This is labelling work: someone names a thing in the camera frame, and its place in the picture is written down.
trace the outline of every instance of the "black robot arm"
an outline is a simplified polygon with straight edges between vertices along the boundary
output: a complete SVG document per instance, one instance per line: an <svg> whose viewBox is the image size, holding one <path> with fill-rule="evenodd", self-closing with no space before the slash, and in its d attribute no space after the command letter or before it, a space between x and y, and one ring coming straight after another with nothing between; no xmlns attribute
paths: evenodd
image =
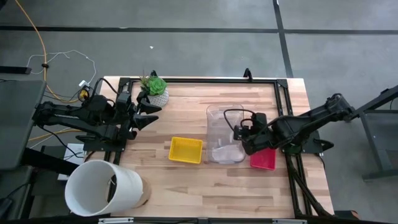
<svg viewBox="0 0 398 224"><path fill-rule="evenodd" d="M135 139L135 129L141 130L159 118L141 113L151 114L162 109L151 105L144 92L139 93L137 105L131 101L130 93L118 93L113 105L110 101L102 95L87 98L80 107L47 101L36 106L33 120L39 127L60 124L87 132L86 136L76 137L85 143L122 145L127 139Z"/></svg>
<svg viewBox="0 0 398 224"><path fill-rule="evenodd" d="M311 133L331 121L342 121L354 111L344 97L337 93L318 108L299 116L280 116L267 124L264 113L253 113L252 126L235 126L234 139L242 140L246 154L265 148L284 148L300 152Z"/></svg>

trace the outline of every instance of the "white bucket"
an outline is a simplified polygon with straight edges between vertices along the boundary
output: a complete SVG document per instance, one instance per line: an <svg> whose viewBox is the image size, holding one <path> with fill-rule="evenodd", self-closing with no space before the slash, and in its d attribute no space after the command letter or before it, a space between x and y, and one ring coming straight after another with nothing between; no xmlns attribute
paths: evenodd
<svg viewBox="0 0 398 224"><path fill-rule="evenodd" d="M113 175L116 175L117 186L108 203L107 189ZM130 209L141 195L142 180L136 172L100 160L88 161L77 167L65 187L68 208L83 217Z"/></svg>

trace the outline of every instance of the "transparent bin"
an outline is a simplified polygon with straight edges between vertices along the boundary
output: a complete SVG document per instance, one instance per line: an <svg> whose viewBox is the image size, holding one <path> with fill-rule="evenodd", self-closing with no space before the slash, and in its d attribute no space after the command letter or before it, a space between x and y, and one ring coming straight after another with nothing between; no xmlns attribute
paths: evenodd
<svg viewBox="0 0 398 224"><path fill-rule="evenodd" d="M241 141L233 139L233 131L224 119L227 109L243 109L242 105L211 105L207 107L207 143L206 154L211 162L219 164L235 164L245 157ZM244 118L243 111L228 111L226 113L232 127L240 125Z"/></svg>

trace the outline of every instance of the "gray floor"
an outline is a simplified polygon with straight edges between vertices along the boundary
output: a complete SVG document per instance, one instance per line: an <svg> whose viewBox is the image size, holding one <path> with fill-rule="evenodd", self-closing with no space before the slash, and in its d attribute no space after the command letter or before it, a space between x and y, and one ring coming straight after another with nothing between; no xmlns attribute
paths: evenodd
<svg viewBox="0 0 398 224"><path fill-rule="evenodd" d="M38 26L277 28L272 0L21 3ZM286 29L398 29L395 0L279 0L279 4ZM13 1L0 11L0 24L29 25ZM87 54L96 62L98 77L140 75L153 69L159 75L239 77L246 67L256 77L286 77L278 34L42 32L42 36L48 52L75 49ZM294 77L305 79L312 107L337 92L359 107L398 84L398 35L287 35L286 39ZM1 64L24 66L30 55L41 53L34 32L0 31ZM50 63L48 83L59 94L72 95L77 84L93 74L91 62L70 56L59 55ZM37 71L41 63L35 58L30 66ZM398 101L392 107L398 108ZM364 220L397 223L398 178L362 181L361 175L375 171L376 163L359 120L329 124L320 134L335 143L324 158L334 208L356 210ZM62 138L77 142L73 134ZM58 142L51 139L46 144Z"/></svg>

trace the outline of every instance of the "yellow plastic container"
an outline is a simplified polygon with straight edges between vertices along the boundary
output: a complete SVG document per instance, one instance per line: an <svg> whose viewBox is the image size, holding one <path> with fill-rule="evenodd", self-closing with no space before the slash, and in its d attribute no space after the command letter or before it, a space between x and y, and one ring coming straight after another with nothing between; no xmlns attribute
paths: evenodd
<svg viewBox="0 0 398 224"><path fill-rule="evenodd" d="M200 164L202 140L172 137L169 159L171 161Z"/></svg>

